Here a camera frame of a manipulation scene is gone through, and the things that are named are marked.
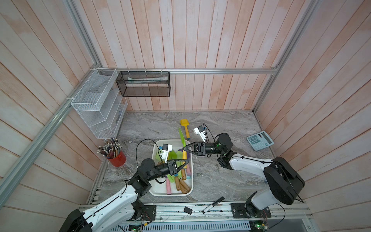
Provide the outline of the yellow square shovel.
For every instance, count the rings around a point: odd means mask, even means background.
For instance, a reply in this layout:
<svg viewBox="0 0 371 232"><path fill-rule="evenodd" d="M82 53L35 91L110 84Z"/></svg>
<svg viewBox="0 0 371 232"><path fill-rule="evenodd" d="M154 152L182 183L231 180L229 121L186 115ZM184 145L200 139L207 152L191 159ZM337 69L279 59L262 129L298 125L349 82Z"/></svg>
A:
<svg viewBox="0 0 371 232"><path fill-rule="evenodd" d="M188 130L189 121L187 119L182 119L182 120L180 120L180 124L181 124L181 126L183 126L185 128L186 139L189 140L190 139L190 134L189 134L189 130Z"/></svg>

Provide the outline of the white plastic storage box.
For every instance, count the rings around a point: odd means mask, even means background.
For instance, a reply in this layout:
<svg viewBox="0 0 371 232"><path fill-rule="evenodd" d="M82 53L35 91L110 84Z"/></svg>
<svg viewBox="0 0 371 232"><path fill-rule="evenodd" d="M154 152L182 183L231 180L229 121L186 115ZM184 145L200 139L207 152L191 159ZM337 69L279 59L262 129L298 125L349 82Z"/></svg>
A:
<svg viewBox="0 0 371 232"><path fill-rule="evenodd" d="M162 147L163 144L169 144L169 145L172 145L173 146L173 151L176 152L177 154L177 157L180 159L181 157L181 154L182 154L182 149L183 149L183 145L182 145L182 142L181 142L181 139L168 139L168 140L159 140L156 142L156 144L158 145L158 147ZM151 189L149 190L149 192L153 195L153 196L157 196L157 197L181 197L181 196L188 196L194 189L194 177L193 177L193 159L192 159L192 156L191 155L188 155L188 168L186 170L186 180L184 180L186 182L186 184L191 187L191 191L189 193L186 193L186 194L183 194L181 191L178 191L176 189L176 184L175 184L175 181L174 181L174 176L169 176L170 179L170 183L171 183L171 190L172 190L172 194L171 195L167 195L167 191L166 191L166 183L163 183L163 184L159 184L158 182L156 182L155 180L151 180L150 181L150 184L151 184Z"/></svg>

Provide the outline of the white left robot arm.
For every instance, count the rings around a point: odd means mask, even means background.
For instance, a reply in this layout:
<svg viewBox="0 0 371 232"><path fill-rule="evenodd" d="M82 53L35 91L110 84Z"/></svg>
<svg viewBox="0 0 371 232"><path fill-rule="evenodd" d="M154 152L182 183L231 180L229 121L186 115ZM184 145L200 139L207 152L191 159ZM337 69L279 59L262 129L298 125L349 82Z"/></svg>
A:
<svg viewBox="0 0 371 232"><path fill-rule="evenodd" d="M140 198L150 189L150 181L178 174L188 164L187 159L172 159L156 165L145 159L129 182L116 194L81 212L72 211L65 219L61 232L108 232L119 223L139 217L143 212Z"/></svg>

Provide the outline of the green shovel yellow handle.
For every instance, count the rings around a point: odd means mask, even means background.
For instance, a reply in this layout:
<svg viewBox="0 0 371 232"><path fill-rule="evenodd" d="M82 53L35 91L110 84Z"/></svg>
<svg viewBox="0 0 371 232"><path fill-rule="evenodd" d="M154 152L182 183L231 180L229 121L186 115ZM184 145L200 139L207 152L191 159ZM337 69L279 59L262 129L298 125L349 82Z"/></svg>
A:
<svg viewBox="0 0 371 232"><path fill-rule="evenodd" d="M183 145L183 159L184 160L187 160L187 152L185 151L185 146L186 146L186 141L185 141L185 138L184 138L184 135L183 135L183 132L181 131L181 128L178 128L179 130L179 134L180 134L180 138L181 138L181 142L182 142L182 145Z"/></svg>

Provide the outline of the green shovel wooden handle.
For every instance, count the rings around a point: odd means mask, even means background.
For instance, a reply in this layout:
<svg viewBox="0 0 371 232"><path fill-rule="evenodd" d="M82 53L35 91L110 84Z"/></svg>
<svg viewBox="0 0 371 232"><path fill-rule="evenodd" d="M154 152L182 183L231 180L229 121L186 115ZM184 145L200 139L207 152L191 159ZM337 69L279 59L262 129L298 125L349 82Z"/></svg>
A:
<svg viewBox="0 0 371 232"><path fill-rule="evenodd" d="M184 180L180 179L179 183L180 183L180 190L183 194L189 193L191 191L191 187L189 187Z"/></svg>

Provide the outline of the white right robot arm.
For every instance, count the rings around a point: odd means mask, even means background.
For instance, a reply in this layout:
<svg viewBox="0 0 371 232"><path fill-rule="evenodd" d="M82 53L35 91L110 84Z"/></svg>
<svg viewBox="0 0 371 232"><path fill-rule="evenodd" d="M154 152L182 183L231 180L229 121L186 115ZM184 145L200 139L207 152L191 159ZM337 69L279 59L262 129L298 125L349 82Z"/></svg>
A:
<svg viewBox="0 0 371 232"><path fill-rule="evenodd" d="M194 142L186 145L184 150L197 156L216 154L219 156L217 161L223 168L265 178L269 187L249 196L241 211L244 218L259 217L271 205L279 203L291 205L299 197L305 181L284 158L246 157L232 151L232 147L233 142L229 135L222 133L213 143Z"/></svg>

